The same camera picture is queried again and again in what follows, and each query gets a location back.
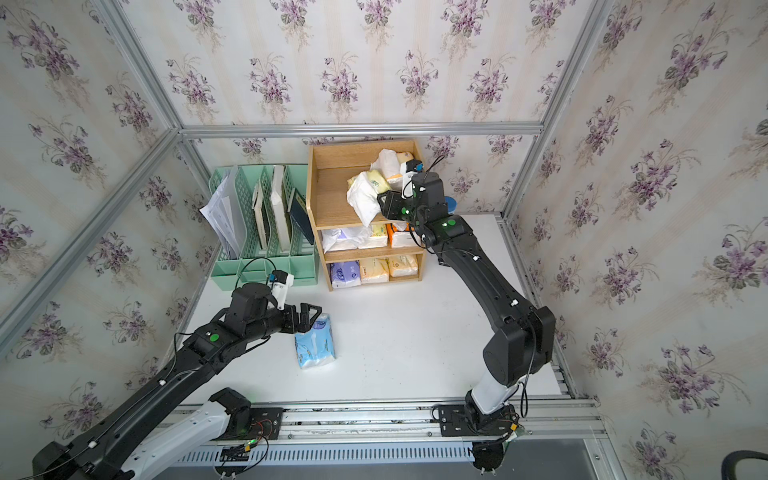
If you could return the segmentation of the yellow-green tissue pack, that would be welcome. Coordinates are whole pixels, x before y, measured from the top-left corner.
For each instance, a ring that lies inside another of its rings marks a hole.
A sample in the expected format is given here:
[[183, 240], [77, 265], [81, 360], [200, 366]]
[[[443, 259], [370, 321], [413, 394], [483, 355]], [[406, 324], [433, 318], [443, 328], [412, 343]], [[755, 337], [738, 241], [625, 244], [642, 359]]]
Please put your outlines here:
[[391, 190], [378, 171], [365, 171], [347, 181], [346, 198], [363, 226], [368, 227], [380, 213], [377, 195]]

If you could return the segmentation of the blue tissue pack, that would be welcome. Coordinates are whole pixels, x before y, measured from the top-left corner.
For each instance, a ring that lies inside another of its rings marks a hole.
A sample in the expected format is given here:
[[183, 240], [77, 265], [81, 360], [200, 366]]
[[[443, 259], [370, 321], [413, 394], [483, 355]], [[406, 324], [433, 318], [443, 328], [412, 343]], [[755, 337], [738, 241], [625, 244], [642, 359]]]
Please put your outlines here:
[[332, 325], [327, 314], [321, 314], [308, 332], [296, 333], [294, 341], [298, 366], [302, 370], [336, 360]]

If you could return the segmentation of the orange-yellow tissue pack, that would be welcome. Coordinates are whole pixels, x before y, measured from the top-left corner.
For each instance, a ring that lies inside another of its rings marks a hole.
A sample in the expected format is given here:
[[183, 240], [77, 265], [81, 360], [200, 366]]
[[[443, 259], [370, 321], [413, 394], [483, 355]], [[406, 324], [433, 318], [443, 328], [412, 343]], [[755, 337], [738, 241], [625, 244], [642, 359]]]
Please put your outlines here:
[[406, 164], [414, 159], [410, 152], [382, 149], [371, 164], [370, 171], [378, 171], [390, 185], [399, 184], [406, 173]]

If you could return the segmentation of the white purple tissue pack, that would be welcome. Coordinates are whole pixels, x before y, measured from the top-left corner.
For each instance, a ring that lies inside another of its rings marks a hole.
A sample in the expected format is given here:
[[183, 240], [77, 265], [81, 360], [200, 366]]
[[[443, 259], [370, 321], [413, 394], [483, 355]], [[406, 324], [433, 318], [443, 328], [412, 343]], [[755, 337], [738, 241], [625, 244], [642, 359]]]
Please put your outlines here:
[[324, 253], [356, 250], [367, 238], [364, 228], [333, 228], [320, 231]]

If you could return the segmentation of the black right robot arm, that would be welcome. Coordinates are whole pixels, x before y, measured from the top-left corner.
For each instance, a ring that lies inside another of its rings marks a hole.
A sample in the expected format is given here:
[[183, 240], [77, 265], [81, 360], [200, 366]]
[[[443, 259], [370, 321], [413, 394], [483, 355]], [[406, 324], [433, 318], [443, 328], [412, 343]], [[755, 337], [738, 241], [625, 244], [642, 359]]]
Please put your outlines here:
[[485, 419], [502, 408], [521, 380], [552, 360], [556, 318], [519, 293], [483, 251], [470, 225], [448, 210], [438, 174], [417, 173], [408, 186], [408, 197], [394, 191], [377, 196], [382, 215], [407, 222], [420, 244], [453, 269], [493, 331], [482, 352], [486, 373], [465, 399], [466, 415]]

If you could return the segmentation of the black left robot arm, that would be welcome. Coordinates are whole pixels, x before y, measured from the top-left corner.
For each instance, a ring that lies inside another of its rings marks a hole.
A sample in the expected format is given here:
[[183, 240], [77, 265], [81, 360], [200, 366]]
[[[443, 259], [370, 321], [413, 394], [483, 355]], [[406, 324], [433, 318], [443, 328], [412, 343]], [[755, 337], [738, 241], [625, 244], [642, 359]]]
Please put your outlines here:
[[231, 362], [275, 334], [307, 333], [318, 305], [281, 305], [269, 284], [235, 289], [230, 304], [185, 335], [171, 360], [105, 419], [66, 444], [51, 442], [32, 460], [35, 479], [151, 479], [182, 455], [229, 430], [246, 435], [251, 403], [231, 388], [215, 394], [188, 420], [156, 427]]

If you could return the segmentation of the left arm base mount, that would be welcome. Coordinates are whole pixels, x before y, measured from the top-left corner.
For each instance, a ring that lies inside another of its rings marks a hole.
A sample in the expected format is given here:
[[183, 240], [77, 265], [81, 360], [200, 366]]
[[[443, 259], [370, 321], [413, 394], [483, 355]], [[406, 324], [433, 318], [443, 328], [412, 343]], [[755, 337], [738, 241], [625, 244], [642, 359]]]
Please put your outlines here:
[[254, 406], [244, 395], [232, 388], [224, 388], [209, 397], [209, 401], [222, 406], [228, 416], [223, 432], [215, 440], [270, 441], [279, 436], [284, 409]]

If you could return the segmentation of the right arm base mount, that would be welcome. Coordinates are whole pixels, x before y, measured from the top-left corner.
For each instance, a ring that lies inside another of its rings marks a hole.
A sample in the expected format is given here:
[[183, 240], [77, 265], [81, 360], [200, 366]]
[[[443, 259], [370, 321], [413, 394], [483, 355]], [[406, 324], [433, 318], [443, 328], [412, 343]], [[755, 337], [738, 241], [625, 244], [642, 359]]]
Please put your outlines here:
[[437, 404], [430, 414], [442, 437], [503, 437], [515, 432], [520, 420], [512, 405], [483, 414], [464, 404]]

